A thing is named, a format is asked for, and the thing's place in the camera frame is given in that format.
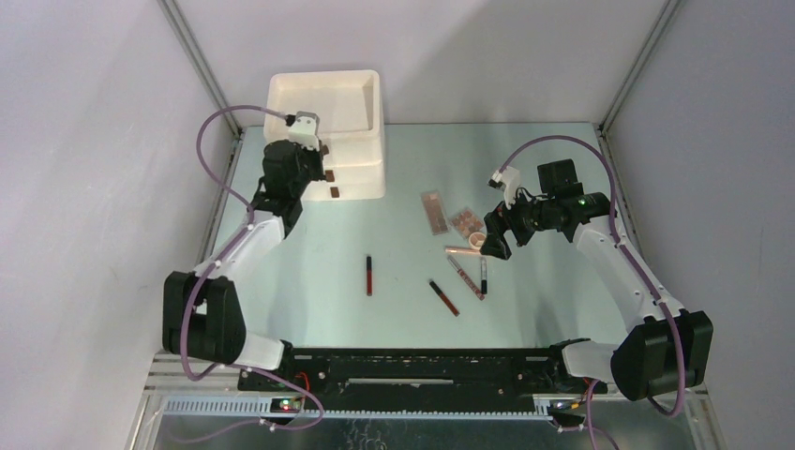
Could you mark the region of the clear mascara tube black cap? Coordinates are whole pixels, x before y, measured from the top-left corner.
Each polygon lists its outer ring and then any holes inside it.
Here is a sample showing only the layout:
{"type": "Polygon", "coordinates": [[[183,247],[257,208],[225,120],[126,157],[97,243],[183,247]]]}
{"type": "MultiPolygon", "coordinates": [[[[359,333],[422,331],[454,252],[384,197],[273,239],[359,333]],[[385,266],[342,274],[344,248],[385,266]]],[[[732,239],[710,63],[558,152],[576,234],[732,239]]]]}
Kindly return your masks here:
{"type": "Polygon", "coordinates": [[[485,257],[479,259],[480,264],[480,291],[483,295],[488,294],[488,262],[485,257]]]}

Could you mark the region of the pink concealer tube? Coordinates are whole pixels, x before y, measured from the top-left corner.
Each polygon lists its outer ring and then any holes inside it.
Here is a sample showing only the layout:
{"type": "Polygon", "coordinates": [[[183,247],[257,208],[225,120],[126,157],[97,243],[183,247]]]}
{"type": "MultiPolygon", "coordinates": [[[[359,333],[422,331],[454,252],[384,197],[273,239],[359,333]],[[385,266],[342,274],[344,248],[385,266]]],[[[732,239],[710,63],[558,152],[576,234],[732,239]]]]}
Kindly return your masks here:
{"type": "Polygon", "coordinates": [[[467,247],[445,247],[444,251],[447,254],[452,254],[452,255],[468,255],[468,256],[478,256],[478,257],[482,255],[479,249],[467,248],[467,247]]]}

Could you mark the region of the red lettered lip gloss tube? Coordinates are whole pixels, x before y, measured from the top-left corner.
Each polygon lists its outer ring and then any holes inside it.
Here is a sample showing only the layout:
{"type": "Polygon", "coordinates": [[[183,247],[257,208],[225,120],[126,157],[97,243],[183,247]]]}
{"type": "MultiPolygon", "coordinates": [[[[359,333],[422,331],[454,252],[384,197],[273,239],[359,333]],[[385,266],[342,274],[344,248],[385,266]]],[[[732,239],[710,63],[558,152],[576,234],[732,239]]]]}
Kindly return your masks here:
{"type": "Polygon", "coordinates": [[[465,270],[459,264],[459,262],[452,255],[448,255],[447,256],[447,261],[449,261],[449,263],[453,266],[453,268],[456,270],[458,276],[464,281],[464,283],[467,285],[467,287],[473,292],[475,297],[478,298],[479,300],[483,301],[485,299],[485,296],[480,291],[480,289],[474,284],[474,281],[465,272],[465,270]]]}

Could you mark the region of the dark red lip gloss tube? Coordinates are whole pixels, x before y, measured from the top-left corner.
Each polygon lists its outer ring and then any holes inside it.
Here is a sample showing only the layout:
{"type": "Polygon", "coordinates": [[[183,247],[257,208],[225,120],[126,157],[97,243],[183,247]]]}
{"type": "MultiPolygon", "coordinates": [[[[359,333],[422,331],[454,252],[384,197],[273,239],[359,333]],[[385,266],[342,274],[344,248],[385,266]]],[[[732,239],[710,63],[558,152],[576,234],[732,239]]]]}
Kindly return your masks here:
{"type": "Polygon", "coordinates": [[[430,279],[428,281],[428,285],[432,291],[440,298],[440,300],[445,304],[448,310],[455,316],[458,317],[460,312],[458,308],[454,305],[454,303],[449,299],[449,297],[444,293],[441,287],[433,280],[430,279]]]}

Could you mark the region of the white drawer organizer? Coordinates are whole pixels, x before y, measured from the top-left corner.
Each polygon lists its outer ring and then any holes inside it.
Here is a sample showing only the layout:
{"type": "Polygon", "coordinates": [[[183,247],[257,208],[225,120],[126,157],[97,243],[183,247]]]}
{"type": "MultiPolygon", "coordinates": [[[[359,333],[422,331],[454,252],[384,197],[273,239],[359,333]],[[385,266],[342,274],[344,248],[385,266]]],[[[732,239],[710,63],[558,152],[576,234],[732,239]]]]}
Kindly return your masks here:
{"type": "Polygon", "coordinates": [[[374,69],[280,73],[269,83],[266,107],[313,113],[327,149],[325,181],[313,182],[305,202],[375,200],[384,196],[385,142],[381,77],[374,69]]]}

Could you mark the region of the red lip gloss black cap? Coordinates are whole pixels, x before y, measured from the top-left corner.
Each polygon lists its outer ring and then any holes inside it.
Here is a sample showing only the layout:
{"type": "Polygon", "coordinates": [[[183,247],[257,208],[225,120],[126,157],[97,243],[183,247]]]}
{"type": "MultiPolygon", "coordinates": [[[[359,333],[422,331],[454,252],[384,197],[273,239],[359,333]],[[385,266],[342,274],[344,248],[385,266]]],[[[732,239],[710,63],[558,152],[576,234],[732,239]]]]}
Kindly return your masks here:
{"type": "Polygon", "coordinates": [[[373,277],[372,277],[372,257],[366,256],[366,295],[372,296],[373,294],[373,277]]]}

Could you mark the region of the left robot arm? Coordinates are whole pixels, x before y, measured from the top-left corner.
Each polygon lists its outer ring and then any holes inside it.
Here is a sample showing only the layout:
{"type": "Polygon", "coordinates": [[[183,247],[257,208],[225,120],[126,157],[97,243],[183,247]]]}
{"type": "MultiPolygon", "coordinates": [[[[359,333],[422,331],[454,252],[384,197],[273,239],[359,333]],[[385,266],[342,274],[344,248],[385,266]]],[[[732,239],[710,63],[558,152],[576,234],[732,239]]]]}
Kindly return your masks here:
{"type": "Polygon", "coordinates": [[[238,230],[192,271],[174,271],[164,283],[162,344],[166,351],[218,365],[260,368],[274,390],[296,378],[285,344],[248,330],[238,288],[263,257],[283,242],[303,212],[301,198],[325,180],[326,146],[317,138],[270,142],[262,171],[238,230]]]}

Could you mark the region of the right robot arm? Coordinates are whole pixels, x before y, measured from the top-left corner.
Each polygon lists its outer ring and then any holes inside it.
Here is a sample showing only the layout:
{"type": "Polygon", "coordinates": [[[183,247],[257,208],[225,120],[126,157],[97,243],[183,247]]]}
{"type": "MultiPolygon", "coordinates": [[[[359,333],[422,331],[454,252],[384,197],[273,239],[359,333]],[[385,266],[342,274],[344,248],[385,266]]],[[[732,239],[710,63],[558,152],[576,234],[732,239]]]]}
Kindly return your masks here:
{"type": "Polygon", "coordinates": [[[522,187],[513,167],[491,175],[488,184],[503,199],[485,216],[481,254],[509,259],[507,233],[520,247],[536,233],[562,233],[602,279],[627,331],[618,345],[588,339],[559,344],[561,356],[545,367],[548,385],[568,392],[582,378],[596,379],[615,384],[629,400],[641,400],[702,384],[713,337],[707,314],[687,311],[668,293],[618,228],[610,198],[584,191],[573,160],[543,164],[537,171],[539,196],[522,187]]]}

